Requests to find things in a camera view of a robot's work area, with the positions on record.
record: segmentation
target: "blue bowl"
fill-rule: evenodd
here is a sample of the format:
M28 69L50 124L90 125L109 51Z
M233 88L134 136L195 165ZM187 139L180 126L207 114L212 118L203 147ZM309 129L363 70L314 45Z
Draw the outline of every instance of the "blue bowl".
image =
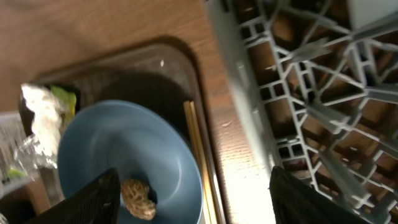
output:
M151 221L132 216L122 201L118 223L199 222L203 192L197 164L181 135L157 114L114 100L77 114L58 152L64 195L72 196L110 168L118 170L121 181L146 181L157 201Z

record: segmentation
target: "tray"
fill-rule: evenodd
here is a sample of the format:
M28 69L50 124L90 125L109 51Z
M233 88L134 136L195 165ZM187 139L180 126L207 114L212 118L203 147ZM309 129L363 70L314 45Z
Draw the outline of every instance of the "tray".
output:
M128 50L45 73L33 83L56 83L73 90L79 96L78 106L81 109L101 100L138 103L166 119L186 139L190 139L190 135L183 103L193 100L208 161L208 172L216 177L197 75L188 58L173 47L153 44ZM20 114L28 134L32 113L25 108L23 99ZM217 178L212 179L211 189L215 198L215 212L222 222L224 215L220 190L215 186L218 186Z

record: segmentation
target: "wooden chopstick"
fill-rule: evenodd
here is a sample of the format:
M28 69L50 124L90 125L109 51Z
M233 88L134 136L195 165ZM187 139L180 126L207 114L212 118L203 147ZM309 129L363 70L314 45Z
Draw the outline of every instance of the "wooden chopstick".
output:
M206 224L217 224L218 219L213 201L213 192L211 190L210 176L207 169L205 151L200 136L199 124L195 111L195 104L193 103L193 101L184 102L184 111L192 142L193 155L198 162L199 170L201 172L201 178L203 183L203 214L205 216L205 221Z

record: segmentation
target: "wooden surface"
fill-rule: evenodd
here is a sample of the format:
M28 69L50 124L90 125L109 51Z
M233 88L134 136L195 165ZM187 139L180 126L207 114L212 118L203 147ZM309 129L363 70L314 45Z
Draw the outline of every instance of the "wooden surface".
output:
M224 209L229 222L247 223L250 206L239 203L252 199L230 199L255 182L237 186L238 179L255 180L259 170L248 167L252 155L202 0L3 0L0 17L0 111L16 110L20 84L43 72L158 38L185 43L200 75L220 183L229 186Z

